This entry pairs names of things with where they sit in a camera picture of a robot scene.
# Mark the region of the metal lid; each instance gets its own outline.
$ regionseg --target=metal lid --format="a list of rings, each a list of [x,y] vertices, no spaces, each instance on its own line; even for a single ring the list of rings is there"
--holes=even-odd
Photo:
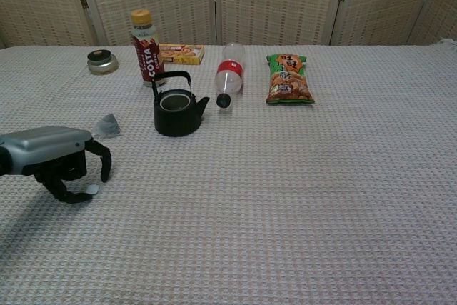
[[[191,102],[192,100],[187,94],[181,92],[180,90],[175,92],[170,90],[170,93],[162,96],[160,100],[160,107],[168,112],[178,112],[186,109]]]
[[[152,22],[151,12],[146,9],[137,9],[131,12],[131,21],[136,25],[144,25]]]
[[[119,63],[109,50],[100,49],[87,55],[87,66],[94,73],[103,74],[115,71]]]

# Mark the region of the red bottle label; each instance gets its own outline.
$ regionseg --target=red bottle label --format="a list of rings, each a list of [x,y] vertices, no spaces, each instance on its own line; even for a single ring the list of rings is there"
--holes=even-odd
[[[164,63],[160,58],[159,43],[156,43],[154,38],[147,41],[133,36],[133,39],[143,80],[152,82],[154,75],[165,71]]]
[[[220,71],[234,71],[241,78],[241,75],[243,74],[243,67],[234,60],[225,60],[222,61],[221,64],[219,64],[219,67],[217,68],[217,73],[219,73]]]

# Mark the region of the black teapot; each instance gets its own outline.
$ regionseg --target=black teapot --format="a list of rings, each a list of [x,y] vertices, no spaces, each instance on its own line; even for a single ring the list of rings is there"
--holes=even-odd
[[[159,79],[182,76],[187,79],[190,91],[170,89],[157,91]],[[154,92],[154,126],[165,136],[189,135],[200,127],[201,116],[205,111],[209,97],[205,96],[198,103],[192,93],[191,76],[186,71],[166,71],[156,74],[152,81]]]

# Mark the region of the yellow bottle cap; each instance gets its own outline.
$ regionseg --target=yellow bottle cap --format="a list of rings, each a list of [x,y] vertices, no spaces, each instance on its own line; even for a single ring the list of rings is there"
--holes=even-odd
[[[149,24],[152,22],[151,12],[146,9],[133,10],[131,12],[131,21],[134,24]]]

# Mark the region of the teapot handle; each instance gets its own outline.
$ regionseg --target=teapot handle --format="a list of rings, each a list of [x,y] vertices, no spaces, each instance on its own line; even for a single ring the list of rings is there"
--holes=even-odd
[[[157,85],[155,80],[165,79],[165,78],[173,78],[175,76],[182,76],[183,78],[187,79],[187,84],[191,88],[192,94],[192,86],[191,86],[191,76],[186,71],[165,71],[164,73],[156,74],[154,78],[152,78],[152,91],[154,92],[154,97],[157,98],[159,93],[157,91]]]

